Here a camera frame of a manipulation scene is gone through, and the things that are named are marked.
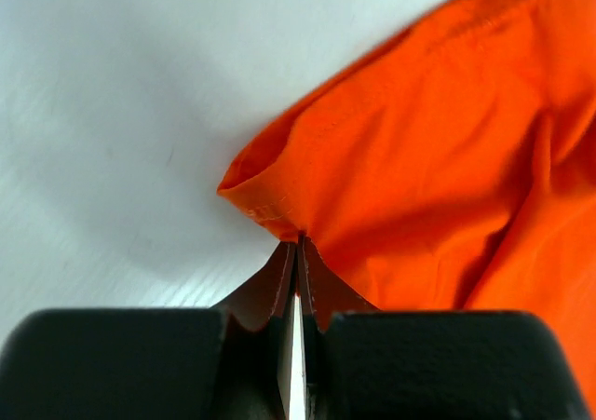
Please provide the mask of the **orange t-shirt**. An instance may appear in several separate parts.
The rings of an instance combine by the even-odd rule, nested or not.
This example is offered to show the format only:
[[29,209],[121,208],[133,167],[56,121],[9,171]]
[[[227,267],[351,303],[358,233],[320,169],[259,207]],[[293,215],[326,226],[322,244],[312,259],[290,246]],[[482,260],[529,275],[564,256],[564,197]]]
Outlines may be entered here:
[[539,316],[595,401],[595,0],[451,0],[277,118],[218,192],[379,308]]

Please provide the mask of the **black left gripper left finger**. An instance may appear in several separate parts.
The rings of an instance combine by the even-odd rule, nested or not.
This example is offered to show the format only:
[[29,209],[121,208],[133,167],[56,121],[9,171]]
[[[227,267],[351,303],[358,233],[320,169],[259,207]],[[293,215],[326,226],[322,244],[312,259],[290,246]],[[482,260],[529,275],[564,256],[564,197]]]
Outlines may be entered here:
[[279,243],[256,274],[213,307],[225,310],[249,332],[259,332],[272,318],[282,318],[292,290],[295,253],[293,243]]

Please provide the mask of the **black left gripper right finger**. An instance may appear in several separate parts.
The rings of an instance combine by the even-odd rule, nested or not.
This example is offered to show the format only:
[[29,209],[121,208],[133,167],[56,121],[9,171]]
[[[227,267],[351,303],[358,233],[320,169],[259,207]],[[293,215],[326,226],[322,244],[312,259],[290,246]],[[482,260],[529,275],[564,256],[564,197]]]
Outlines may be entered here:
[[309,237],[299,239],[297,266],[303,314],[314,319],[320,332],[329,329],[334,315],[378,311],[331,271]]

